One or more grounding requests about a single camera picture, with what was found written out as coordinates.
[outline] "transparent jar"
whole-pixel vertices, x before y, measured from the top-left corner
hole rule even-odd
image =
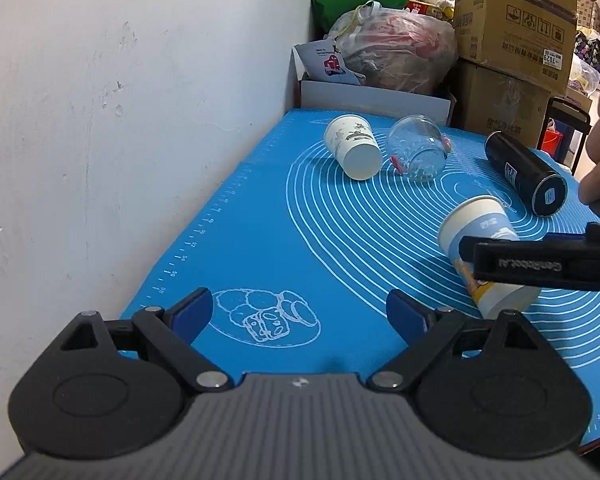
[[[385,149],[398,174],[426,182],[445,169],[451,143],[436,123],[422,115],[410,115],[391,128]]]

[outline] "black bottle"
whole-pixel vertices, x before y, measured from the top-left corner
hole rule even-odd
[[[551,216],[562,207],[567,181],[518,140],[493,132],[484,141],[484,152],[535,215]]]

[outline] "gray gripper base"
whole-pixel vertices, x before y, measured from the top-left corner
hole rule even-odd
[[[162,439],[126,456],[72,462],[31,454],[2,480],[584,480],[572,452],[528,462],[471,455],[431,433],[404,398],[353,374],[249,374],[199,396]]]

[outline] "table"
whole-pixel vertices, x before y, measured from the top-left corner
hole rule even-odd
[[[562,210],[531,215],[486,160],[484,137],[450,128],[454,151],[435,181],[400,178],[387,160],[372,179],[351,181],[322,143],[341,114],[289,112],[164,253],[123,317],[206,286],[214,314],[194,347],[235,380],[251,371],[355,371],[365,380],[405,347],[384,314],[392,288],[479,316],[436,241],[457,204],[497,196],[529,240],[599,221],[564,172]],[[382,146],[395,120],[365,117]],[[526,316],[587,385],[594,417],[583,443],[599,438],[600,292],[544,289]]]

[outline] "white paper cup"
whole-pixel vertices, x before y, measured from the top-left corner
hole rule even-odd
[[[495,319],[505,309],[523,312],[538,298],[542,289],[536,286],[477,281],[474,266],[460,258],[458,245],[463,236],[520,240],[498,199],[481,195],[462,202],[442,222],[438,243],[460,274],[484,319]]]
[[[335,118],[324,131],[324,143],[344,172],[354,180],[366,180],[382,167],[382,153],[371,126],[357,115]]]

